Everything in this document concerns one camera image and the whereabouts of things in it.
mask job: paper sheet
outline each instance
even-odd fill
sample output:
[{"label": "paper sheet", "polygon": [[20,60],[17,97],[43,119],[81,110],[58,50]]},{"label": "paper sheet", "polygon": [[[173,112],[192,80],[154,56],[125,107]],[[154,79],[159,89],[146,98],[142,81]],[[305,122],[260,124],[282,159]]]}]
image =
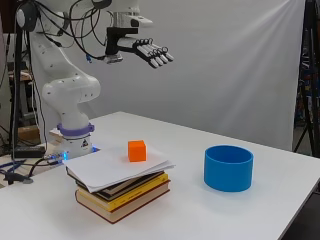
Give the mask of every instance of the paper sheet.
[{"label": "paper sheet", "polygon": [[131,163],[127,149],[115,147],[100,150],[64,164],[87,186],[96,192],[133,177],[172,168],[173,164],[163,154],[148,146],[147,161]]}]

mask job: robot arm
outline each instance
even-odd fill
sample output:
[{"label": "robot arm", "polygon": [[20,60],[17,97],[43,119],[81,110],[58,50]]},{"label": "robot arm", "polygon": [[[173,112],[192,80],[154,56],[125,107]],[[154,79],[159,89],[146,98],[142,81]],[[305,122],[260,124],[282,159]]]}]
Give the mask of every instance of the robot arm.
[{"label": "robot arm", "polygon": [[[106,49],[102,56],[91,55],[79,42],[80,37],[76,36],[72,22],[83,20],[86,15],[76,19],[73,14],[75,7],[89,9],[91,14],[104,10],[112,15],[113,26],[107,28]],[[42,96],[60,115],[58,129],[64,138],[56,152],[64,153],[67,158],[92,151],[90,133],[94,126],[79,111],[78,104],[98,97],[100,83],[72,64],[59,43],[60,36],[72,37],[87,57],[108,64],[122,61],[120,52],[134,53],[153,68],[173,61],[166,47],[155,45],[152,39],[141,40],[131,36],[138,34],[140,27],[152,26],[152,21],[140,16],[138,0],[29,0],[19,7],[16,17],[22,30],[30,33],[29,45],[40,63],[34,67],[41,67],[48,81]]]}]

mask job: orange cube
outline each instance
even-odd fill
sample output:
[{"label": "orange cube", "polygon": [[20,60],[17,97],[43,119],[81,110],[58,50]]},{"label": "orange cube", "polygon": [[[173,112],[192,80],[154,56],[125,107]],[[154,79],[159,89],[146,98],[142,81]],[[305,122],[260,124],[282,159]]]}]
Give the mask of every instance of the orange cube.
[{"label": "orange cube", "polygon": [[130,162],[146,161],[147,147],[144,141],[130,141],[128,143],[128,157]]}]

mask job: blue container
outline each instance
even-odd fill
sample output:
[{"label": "blue container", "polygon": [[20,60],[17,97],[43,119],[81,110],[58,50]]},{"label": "blue container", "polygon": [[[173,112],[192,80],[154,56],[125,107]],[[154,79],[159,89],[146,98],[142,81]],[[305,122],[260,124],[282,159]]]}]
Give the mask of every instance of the blue container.
[{"label": "blue container", "polygon": [[204,181],[223,192],[241,192],[251,186],[253,154],[235,146],[215,146],[206,150]]}]

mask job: robotic hand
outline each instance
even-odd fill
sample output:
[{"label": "robotic hand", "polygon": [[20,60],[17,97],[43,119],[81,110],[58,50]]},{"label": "robotic hand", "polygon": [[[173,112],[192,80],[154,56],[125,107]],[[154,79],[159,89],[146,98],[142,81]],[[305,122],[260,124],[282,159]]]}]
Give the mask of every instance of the robotic hand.
[{"label": "robotic hand", "polygon": [[153,44],[153,39],[136,39],[132,37],[120,38],[118,48],[123,52],[132,52],[149,63],[153,68],[158,68],[173,61],[167,47]]}]

